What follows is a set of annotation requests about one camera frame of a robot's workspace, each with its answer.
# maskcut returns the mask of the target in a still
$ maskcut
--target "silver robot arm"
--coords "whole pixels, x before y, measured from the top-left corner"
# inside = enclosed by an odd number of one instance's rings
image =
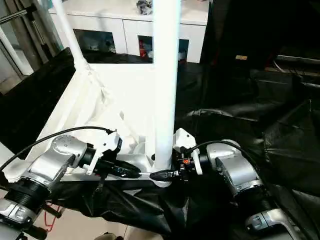
[[[224,142],[239,147],[235,141]],[[212,143],[207,145],[206,154],[201,155],[198,149],[192,148],[194,146],[195,138],[184,129],[178,129],[173,138],[173,148],[181,155],[178,170],[154,172],[150,178],[157,181],[172,181],[176,178],[188,181],[191,177],[213,170],[223,176],[235,202],[245,215],[245,226],[249,231],[266,232],[273,226],[282,225],[288,234],[277,239],[301,239],[240,150],[225,143]]]
[[[282,225],[293,240],[301,239],[239,150],[226,144],[213,143],[206,147],[206,151],[212,168],[223,175],[238,206],[245,210],[245,226],[249,231],[259,232]]]
[[[93,167],[93,172],[107,177],[138,178],[140,170],[116,160],[122,140],[117,132],[110,133],[102,143],[104,152],[98,152],[93,145],[71,135],[60,135],[53,139],[50,148],[35,159],[17,182],[10,185],[8,193],[0,199],[0,240],[24,240],[23,233],[44,240],[47,232],[33,226],[42,209],[60,217],[61,213],[46,205],[46,199],[54,186],[65,175],[67,168]]]
[[[26,239],[23,232],[45,239],[44,229],[33,226],[52,188],[64,176],[68,167],[76,168],[80,161],[90,161],[92,145],[70,135],[56,137],[50,148],[40,155],[13,183],[0,199],[0,240]]]

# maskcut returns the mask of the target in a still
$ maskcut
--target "white tabletop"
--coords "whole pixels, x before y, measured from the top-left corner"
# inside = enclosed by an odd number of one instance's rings
[[[140,15],[137,0],[67,0],[63,3],[68,15],[152,21],[152,15]],[[181,23],[206,26],[209,0],[182,0]],[[54,8],[49,13],[55,14]]]

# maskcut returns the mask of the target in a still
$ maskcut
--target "black cable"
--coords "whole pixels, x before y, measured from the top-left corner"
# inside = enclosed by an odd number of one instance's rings
[[[274,68],[278,73],[282,73],[282,71],[280,71],[280,70],[276,67],[275,61],[273,61],[272,66],[273,66],[273,68]]]
[[[194,150],[202,147],[202,146],[206,146],[206,145],[209,145],[209,144],[226,144],[226,145],[229,145],[237,150],[239,150],[243,156],[245,158],[248,158],[248,161],[256,168],[256,164],[255,164],[255,161],[254,159],[250,156],[250,154],[245,151],[242,147],[230,142],[230,141],[224,141],[224,140],[212,140],[212,141],[206,141],[206,142],[203,142],[203,143],[200,143],[198,145],[195,145],[194,147],[191,147],[189,149],[187,149],[186,151],[184,151],[184,154],[190,154],[192,153]]]
[[[100,126],[78,126],[78,127],[73,127],[73,128],[69,128],[63,131],[59,131],[56,133],[53,133],[49,136],[46,136],[44,138],[41,138],[37,141],[35,141],[34,143],[30,144],[29,146],[26,146],[24,149],[22,149],[21,151],[19,151],[16,155],[12,156],[9,160],[7,160],[2,166],[0,166],[0,172],[2,172],[6,166],[8,166],[13,160],[15,160],[17,157],[19,157],[24,151],[32,148],[33,146],[42,143],[48,139],[51,139],[53,137],[59,136],[61,134],[65,134],[65,133],[69,133],[69,132],[73,132],[76,130],[82,130],[82,129],[97,129],[97,130],[103,130],[106,131],[107,134],[111,134],[112,131],[110,129],[104,128],[104,127],[100,127]]]

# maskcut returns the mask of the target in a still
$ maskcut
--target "cabinet door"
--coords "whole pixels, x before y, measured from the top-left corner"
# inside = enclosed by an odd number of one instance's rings
[[[152,45],[153,23],[150,21],[123,20],[128,54],[141,55],[141,43]],[[199,63],[206,26],[180,24],[179,52],[185,51],[186,61]]]
[[[63,47],[68,47],[69,43],[58,16],[51,14],[51,18]],[[82,50],[127,53],[124,25],[121,19],[68,15],[68,21]]]

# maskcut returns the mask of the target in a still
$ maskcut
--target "white pole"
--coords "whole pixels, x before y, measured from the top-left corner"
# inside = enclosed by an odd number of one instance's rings
[[[11,58],[17,65],[18,69],[21,71],[22,75],[31,75],[34,71],[32,70],[31,67],[27,67],[23,62],[20,60],[19,56],[17,55],[15,49],[12,47],[9,39],[7,38],[6,34],[0,27],[0,41],[3,43],[5,46],[5,49],[8,51],[10,54]]]
[[[67,15],[64,10],[62,0],[52,0],[52,3],[53,3],[54,8],[56,10],[56,14],[57,14],[59,20],[61,21],[61,26],[63,28],[65,36],[69,42],[69,47],[71,49],[71,53],[74,58],[75,69],[78,69],[77,65],[80,65],[80,67],[83,67],[82,64],[87,63],[87,61],[85,60],[85,58],[81,52],[81,49],[78,44],[74,30],[70,26],[70,23],[67,19]]]
[[[170,169],[176,106],[181,0],[153,0],[154,171]]]

